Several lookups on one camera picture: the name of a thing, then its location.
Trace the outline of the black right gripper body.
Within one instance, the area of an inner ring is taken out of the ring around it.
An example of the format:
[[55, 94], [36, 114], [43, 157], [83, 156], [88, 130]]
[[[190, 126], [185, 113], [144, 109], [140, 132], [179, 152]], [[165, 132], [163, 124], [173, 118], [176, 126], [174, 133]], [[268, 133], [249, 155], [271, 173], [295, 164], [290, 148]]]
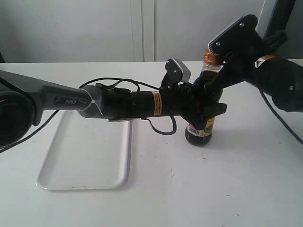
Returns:
[[209, 43], [209, 50], [224, 57], [225, 64], [208, 84], [208, 93], [243, 82], [252, 75], [255, 61], [271, 53], [270, 41], [259, 35], [219, 35]]

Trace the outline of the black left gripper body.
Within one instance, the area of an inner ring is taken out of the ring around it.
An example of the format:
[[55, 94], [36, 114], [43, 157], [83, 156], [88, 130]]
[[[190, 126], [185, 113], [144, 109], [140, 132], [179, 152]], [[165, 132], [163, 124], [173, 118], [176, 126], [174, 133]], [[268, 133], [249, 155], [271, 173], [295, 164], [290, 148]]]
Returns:
[[189, 123], [201, 121], [201, 113], [191, 83], [168, 84], [163, 81], [159, 91], [161, 116], [181, 116]]

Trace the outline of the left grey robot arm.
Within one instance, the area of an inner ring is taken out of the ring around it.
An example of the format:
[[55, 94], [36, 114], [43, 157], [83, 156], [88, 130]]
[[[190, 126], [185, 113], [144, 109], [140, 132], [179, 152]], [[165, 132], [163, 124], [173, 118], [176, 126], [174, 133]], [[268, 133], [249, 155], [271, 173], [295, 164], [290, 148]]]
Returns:
[[190, 83], [163, 84], [154, 91], [119, 88], [123, 79], [104, 85], [101, 79], [79, 88], [67, 87], [12, 72], [0, 73], [0, 149], [5, 151], [29, 139], [44, 111], [77, 111], [84, 118], [110, 122], [180, 116], [197, 129], [226, 112], [216, 93]]

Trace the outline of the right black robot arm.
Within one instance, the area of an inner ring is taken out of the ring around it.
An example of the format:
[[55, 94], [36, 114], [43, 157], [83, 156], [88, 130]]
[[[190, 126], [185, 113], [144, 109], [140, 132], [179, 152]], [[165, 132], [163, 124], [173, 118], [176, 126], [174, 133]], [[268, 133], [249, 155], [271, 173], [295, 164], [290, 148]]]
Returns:
[[275, 56], [265, 40], [259, 36], [221, 37], [210, 41], [208, 48], [212, 53], [228, 56], [211, 88], [226, 88], [246, 81], [271, 96], [277, 108], [286, 112], [302, 112], [302, 66]]

